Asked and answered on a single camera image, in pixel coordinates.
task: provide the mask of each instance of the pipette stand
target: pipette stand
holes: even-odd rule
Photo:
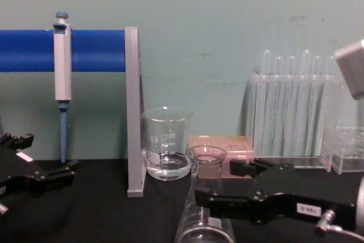
[[[54,71],[53,30],[0,30],[0,45],[0,72]],[[72,30],[72,72],[126,72],[127,195],[142,197],[146,150],[138,28]]]
[[[145,132],[140,44],[137,27],[125,28],[128,197],[142,197],[146,179]]]

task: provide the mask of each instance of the small glass beaker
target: small glass beaker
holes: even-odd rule
[[[230,219],[211,217],[209,208],[196,205],[194,192],[198,186],[212,191],[221,189],[222,162],[226,152],[214,146],[195,146],[187,151],[187,155],[192,161],[192,180],[175,243],[234,243]]]
[[[186,176],[191,161],[186,156],[189,120],[192,112],[183,108],[155,108],[145,111],[147,171],[156,179],[175,180]]]

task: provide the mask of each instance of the micropipette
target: micropipette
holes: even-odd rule
[[[53,49],[55,65],[55,99],[61,112],[61,161],[66,160],[67,110],[71,100],[71,25],[66,23],[68,14],[57,12],[58,22],[53,24]]]

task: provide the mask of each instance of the blue foam cylinder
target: blue foam cylinder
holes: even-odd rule
[[[73,72],[125,72],[124,30],[72,30]],[[53,30],[0,30],[0,72],[52,72]]]

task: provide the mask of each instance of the gray metal bracket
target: gray metal bracket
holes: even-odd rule
[[[145,130],[140,115],[144,112],[142,66],[137,27],[125,28],[125,72],[127,111],[128,197],[142,197],[146,179]]]

